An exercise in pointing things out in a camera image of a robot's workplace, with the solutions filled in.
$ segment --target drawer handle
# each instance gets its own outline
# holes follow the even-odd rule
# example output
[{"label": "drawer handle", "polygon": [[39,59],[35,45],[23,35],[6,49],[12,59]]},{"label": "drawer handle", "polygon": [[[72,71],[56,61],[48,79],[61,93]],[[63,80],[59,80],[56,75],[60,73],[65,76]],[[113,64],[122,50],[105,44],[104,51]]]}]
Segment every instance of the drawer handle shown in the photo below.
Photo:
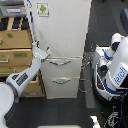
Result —
[{"label": "drawer handle", "polygon": [[8,63],[9,59],[7,59],[6,61],[0,61],[0,63]]},{"label": "drawer handle", "polygon": [[66,81],[57,81],[57,80],[52,80],[52,82],[55,82],[57,84],[65,84],[67,82],[69,82],[70,80],[66,80]]},{"label": "drawer handle", "polygon": [[70,63],[70,62],[71,62],[71,60],[66,61],[66,62],[64,62],[64,63],[57,63],[57,62],[50,61],[50,63],[55,64],[55,65],[58,65],[58,66],[65,65],[65,64],[68,64],[68,63]]}]

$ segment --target white robot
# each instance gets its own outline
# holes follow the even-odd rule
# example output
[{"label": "white robot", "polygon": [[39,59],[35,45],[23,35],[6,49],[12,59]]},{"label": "white robot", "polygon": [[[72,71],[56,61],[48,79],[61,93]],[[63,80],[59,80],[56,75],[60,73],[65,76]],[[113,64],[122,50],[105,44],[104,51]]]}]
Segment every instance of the white robot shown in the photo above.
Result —
[{"label": "white robot", "polygon": [[26,86],[36,76],[40,69],[41,62],[44,62],[50,54],[49,49],[44,52],[36,47],[36,43],[34,43],[34,59],[30,67],[21,73],[11,74],[5,83],[0,84],[0,128],[7,128],[6,121],[12,115],[14,100],[20,97]]},{"label": "white robot", "polygon": [[128,37],[112,36],[110,47],[96,47],[92,69],[93,90],[103,102],[116,104],[128,89]]}]

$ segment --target white cabinet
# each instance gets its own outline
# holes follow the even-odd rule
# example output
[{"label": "white cabinet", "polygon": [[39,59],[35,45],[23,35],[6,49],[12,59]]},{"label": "white cabinet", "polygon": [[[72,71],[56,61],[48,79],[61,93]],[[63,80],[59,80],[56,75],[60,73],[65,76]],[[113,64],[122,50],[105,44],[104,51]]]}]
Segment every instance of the white cabinet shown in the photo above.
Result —
[{"label": "white cabinet", "polygon": [[[24,2],[29,17],[27,0]],[[47,98],[77,97],[79,79],[73,78],[80,77],[91,0],[30,0],[30,2],[36,35],[40,41],[39,46],[44,51],[49,47],[52,53],[50,59],[41,66]],[[38,14],[40,8],[37,3],[48,4],[49,16],[42,17]],[[58,84],[51,82],[52,78],[72,78],[74,81]]]}]

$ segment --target floor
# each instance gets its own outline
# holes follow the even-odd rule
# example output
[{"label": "floor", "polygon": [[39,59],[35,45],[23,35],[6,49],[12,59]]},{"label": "floor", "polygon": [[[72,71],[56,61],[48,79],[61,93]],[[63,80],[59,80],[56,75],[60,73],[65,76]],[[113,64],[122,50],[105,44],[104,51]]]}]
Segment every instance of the floor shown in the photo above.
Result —
[{"label": "floor", "polygon": [[[111,36],[116,32],[127,35],[120,22],[120,12],[127,5],[127,0],[106,0],[104,3],[92,0],[85,52],[92,51],[92,43],[109,46]],[[89,76],[89,68],[81,71],[81,79],[91,81]],[[88,81],[80,80],[82,90],[88,90],[90,85]],[[106,121],[92,90],[87,93],[79,90],[77,99],[21,98],[20,103],[14,106],[15,112],[7,122],[9,128],[36,128],[40,125],[79,125],[82,128],[92,128],[91,115],[98,117],[102,128]]]}]

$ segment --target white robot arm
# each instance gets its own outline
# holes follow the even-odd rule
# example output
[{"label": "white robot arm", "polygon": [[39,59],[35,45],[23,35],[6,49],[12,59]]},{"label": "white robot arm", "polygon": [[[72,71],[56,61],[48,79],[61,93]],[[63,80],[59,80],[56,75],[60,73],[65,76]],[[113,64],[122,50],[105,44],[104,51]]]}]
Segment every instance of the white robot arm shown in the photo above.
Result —
[{"label": "white robot arm", "polygon": [[36,76],[41,62],[44,62],[51,53],[49,49],[44,52],[35,45],[33,54],[35,58],[28,69],[11,74],[5,83],[0,84],[0,128],[7,128],[6,121],[12,114],[14,100],[20,97],[26,86]]}]

